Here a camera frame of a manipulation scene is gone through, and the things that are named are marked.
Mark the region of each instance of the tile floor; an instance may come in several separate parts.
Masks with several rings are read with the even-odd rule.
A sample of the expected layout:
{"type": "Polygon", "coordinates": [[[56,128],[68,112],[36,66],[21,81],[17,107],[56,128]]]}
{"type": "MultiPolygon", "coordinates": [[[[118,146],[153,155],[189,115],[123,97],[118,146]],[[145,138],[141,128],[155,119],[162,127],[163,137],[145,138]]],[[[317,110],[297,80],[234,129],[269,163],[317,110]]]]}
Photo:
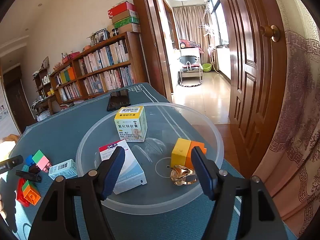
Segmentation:
{"type": "MultiPolygon", "coordinates": [[[[195,84],[189,78],[186,84],[195,84]]],[[[197,87],[177,86],[172,96],[175,104],[190,107],[206,115],[218,128],[224,144],[224,158],[238,171],[239,161],[230,131],[230,84],[216,72],[204,73],[202,84],[197,87]]]]}

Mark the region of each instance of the phone screen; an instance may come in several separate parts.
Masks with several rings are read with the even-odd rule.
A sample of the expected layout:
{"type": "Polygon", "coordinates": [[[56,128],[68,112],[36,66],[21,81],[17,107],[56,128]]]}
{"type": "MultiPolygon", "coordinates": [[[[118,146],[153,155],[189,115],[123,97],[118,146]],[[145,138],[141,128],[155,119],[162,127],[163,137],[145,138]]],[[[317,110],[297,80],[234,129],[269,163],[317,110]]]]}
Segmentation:
{"type": "Polygon", "coordinates": [[[114,111],[127,106],[130,106],[127,89],[111,93],[107,111],[114,111]]]}

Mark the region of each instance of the gold ring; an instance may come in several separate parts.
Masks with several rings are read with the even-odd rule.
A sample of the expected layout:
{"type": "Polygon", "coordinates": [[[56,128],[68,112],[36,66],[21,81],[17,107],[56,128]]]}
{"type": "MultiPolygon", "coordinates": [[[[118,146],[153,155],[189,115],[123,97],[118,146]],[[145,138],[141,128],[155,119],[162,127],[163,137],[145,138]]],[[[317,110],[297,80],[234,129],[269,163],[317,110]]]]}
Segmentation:
{"type": "Polygon", "coordinates": [[[195,176],[195,175],[196,175],[195,170],[189,169],[182,165],[175,165],[171,170],[170,178],[177,186],[190,185],[190,184],[194,184],[197,181],[197,178],[195,178],[192,181],[186,181],[186,177],[195,176]]]}

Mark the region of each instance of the door knob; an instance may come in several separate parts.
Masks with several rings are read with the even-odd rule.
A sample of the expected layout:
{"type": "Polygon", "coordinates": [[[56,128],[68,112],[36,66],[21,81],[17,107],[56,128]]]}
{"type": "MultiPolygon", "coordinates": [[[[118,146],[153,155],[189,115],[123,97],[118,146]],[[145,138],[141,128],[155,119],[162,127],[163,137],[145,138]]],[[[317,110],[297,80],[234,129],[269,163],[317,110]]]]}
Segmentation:
{"type": "Polygon", "coordinates": [[[260,26],[260,33],[267,38],[271,38],[274,42],[277,42],[280,39],[279,28],[275,25],[260,26]]]}

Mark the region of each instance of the clear plastic lid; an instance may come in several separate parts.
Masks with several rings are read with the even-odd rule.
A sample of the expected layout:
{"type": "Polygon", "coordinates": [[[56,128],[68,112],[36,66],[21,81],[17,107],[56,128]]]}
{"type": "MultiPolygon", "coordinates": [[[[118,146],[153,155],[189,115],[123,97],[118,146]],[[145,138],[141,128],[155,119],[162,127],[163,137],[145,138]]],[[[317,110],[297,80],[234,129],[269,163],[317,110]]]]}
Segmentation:
{"type": "MultiPolygon", "coordinates": [[[[144,142],[128,142],[145,172],[147,184],[126,192],[112,193],[102,204],[113,210],[152,215],[179,208],[202,193],[199,182],[176,186],[170,179],[170,158],[178,138],[203,142],[206,157],[221,167],[224,155],[222,137],[215,125],[199,112],[171,103],[144,103],[148,130],[144,142]]],[[[116,112],[96,122],[84,135],[76,154],[78,176],[101,163],[99,147],[119,140],[114,122],[116,112]]]]}

